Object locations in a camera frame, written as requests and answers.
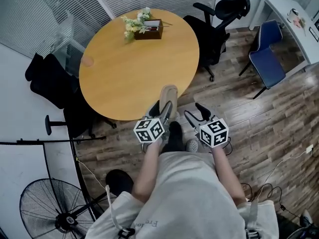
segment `white cable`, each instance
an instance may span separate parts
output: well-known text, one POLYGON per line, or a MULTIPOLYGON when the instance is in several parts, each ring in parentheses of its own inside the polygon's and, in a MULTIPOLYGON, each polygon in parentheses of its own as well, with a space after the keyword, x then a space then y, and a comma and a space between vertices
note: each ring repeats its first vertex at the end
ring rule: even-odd
POLYGON ((299 157, 301 157, 304 153, 305 153, 305 151, 304 151, 303 153, 301 153, 301 154, 300 154, 299 156, 297 156, 297 157, 288 157, 288 158, 286 158, 286 159, 283 159, 282 161, 280 161, 280 162, 275 166, 275 168, 273 169, 273 171, 271 172, 271 174, 270 174, 270 175, 267 177, 267 179, 265 180, 265 182, 264 182, 264 184, 263 184, 263 186, 262 186, 262 188, 261 188, 261 190, 260 190, 260 193, 259 193, 259 195, 258 195, 258 197, 257 197, 257 201, 258 201, 258 199, 259 199, 261 193, 263 192, 263 189, 264 189, 264 186, 265 186, 267 180, 270 178, 270 176, 272 176, 272 174, 274 173, 274 171, 276 170, 276 168, 277 168, 282 162, 287 161, 288 159, 296 159, 296 158, 299 158, 299 157))
POLYGON ((124 230, 127 232, 127 230, 125 230, 121 225, 119 225, 118 221, 116 220, 116 217, 113 215, 114 213, 114 210, 113 210, 113 207, 112 207, 112 202, 111 202, 111 198, 110 198, 110 186, 109 185, 106 185, 105 188, 103 187, 103 185, 100 183, 100 181, 96 178, 96 176, 94 175, 94 173, 85 165, 83 164, 78 158, 76 159, 79 163, 81 163, 82 165, 85 166, 86 169, 88 169, 88 171, 94 176, 94 178, 97 180, 97 182, 101 185, 101 187, 103 189, 106 190, 106 195, 108 197, 108 202, 109 202, 109 207, 110 207, 110 211, 111 211, 111 218, 112 218, 112 221, 113 221, 113 225, 118 229, 118 230, 124 230))

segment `oval yellow table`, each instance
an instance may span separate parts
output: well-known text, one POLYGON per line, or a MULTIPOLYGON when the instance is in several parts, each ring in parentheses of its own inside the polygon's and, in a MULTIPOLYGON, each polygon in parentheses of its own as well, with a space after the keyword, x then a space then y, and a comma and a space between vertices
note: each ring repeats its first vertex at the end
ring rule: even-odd
MULTIPOLYGON (((125 24, 117 17, 85 49, 79 72, 81 91, 91 108, 105 117, 140 119, 159 99, 164 85, 176 85, 180 96, 194 77, 199 47, 191 27, 172 12, 151 9, 151 13, 163 25, 172 24, 163 28, 160 40, 127 43, 125 24)), ((134 19, 137 11, 125 15, 134 19)))

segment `desk top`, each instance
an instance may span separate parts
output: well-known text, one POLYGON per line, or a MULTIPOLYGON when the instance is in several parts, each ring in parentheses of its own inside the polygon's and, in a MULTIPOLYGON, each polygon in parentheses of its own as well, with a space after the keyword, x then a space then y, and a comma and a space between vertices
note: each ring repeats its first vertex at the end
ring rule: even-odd
POLYGON ((300 50, 302 51, 305 59, 309 64, 315 64, 319 62, 319 42, 317 42, 314 36, 310 33, 309 27, 311 27, 316 35, 319 37, 319 31, 315 24, 312 22, 305 10, 299 3, 293 0, 265 0, 266 3, 272 8, 272 10, 280 17, 290 33, 295 38, 300 50), (305 31, 302 28, 298 28, 293 23, 287 20, 287 14, 294 8, 299 12, 299 17, 304 18, 306 21, 305 31))
MULTIPOLYGON (((87 103, 99 114, 115 120, 140 119, 160 97, 164 85, 174 84, 180 96, 192 81, 199 60, 195 33, 176 14, 151 9, 155 18, 172 25, 161 40, 124 40, 125 23, 115 18, 95 34, 80 65, 79 81, 87 103)), ((125 14, 136 18, 137 11, 125 14)))

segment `white desk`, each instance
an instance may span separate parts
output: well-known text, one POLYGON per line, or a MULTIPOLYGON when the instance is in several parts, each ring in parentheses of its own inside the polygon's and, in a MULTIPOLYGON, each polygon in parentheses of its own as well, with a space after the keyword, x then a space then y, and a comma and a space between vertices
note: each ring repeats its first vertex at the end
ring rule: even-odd
POLYGON ((319 31, 315 27, 315 24, 312 22, 310 17, 307 15, 307 13, 304 11, 304 9, 293 0, 260 0, 260 3, 258 5, 258 8, 256 10, 256 13, 251 21, 251 24, 249 26, 250 30, 253 30, 257 20, 260 17, 260 14, 262 13, 262 10, 265 6, 265 4, 268 4, 270 8, 277 14, 277 16, 280 18, 283 24, 287 27, 287 29, 290 31, 292 36, 294 37, 297 45, 299 46, 301 52, 303 53, 303 56, 305 60, 298 66, 296 66, 294 69, 289 71, 286 74, 286 77, 290 77, 299 70, 303 69, 304 67, 307 67, 307 69, 310 69, 317 65, 319 63, 319 42, 315 40, 313 35, 309 32, 309 27, 311 27, 316 35, 319 37, 319 31), (290 23, 287 20, 287 14, 290 12, 290 10, 294 8, 299 12, 300 18, 304 18, 306 21, 306 35, 302 28, 298 28, 293 23, 290 23))

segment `wooden box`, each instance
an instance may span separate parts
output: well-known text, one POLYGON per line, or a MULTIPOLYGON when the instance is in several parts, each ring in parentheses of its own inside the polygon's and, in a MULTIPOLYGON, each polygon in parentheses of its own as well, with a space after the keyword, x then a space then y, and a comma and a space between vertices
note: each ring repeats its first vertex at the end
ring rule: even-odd
POLYGON ((135 32, 134 33, 135 40, 161 39, 161 35, 163 33, 163 23, 161 19, 150 19, 150 20, 145 20, 145 22, 158 21, 158 20, 159 20, 159 25, 157 30, 149 30, 149 31, 145 31, 145 33, 135 32))

